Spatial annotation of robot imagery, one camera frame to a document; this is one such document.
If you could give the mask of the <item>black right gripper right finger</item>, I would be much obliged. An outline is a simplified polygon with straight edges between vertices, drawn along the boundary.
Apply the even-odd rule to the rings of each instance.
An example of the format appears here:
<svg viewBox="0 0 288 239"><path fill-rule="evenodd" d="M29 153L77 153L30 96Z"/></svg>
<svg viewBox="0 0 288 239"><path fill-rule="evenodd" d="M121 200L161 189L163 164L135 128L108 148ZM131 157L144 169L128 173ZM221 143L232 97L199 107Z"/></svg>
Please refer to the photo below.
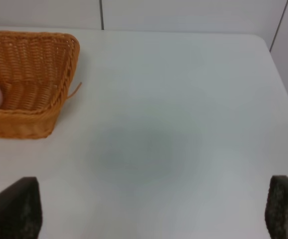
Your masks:
<svg viewBox="0 0 288 239"><path fill-rule="evenodd" d="M288 239L288 177L271 177L265 208L265 223L272 239Z"/></svg>

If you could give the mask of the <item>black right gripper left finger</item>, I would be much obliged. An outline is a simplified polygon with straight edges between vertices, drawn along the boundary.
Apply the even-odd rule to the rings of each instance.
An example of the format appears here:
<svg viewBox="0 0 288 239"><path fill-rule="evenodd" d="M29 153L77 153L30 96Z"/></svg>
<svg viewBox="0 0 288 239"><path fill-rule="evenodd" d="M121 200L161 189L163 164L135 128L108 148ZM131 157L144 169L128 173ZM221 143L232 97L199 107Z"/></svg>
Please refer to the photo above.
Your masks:
<svg viewBox="0 0 288 239"><path fill-rule="evenodd" d="M37 239L42 224L36 177L23 177L0 192L0 239Z"/></svg>

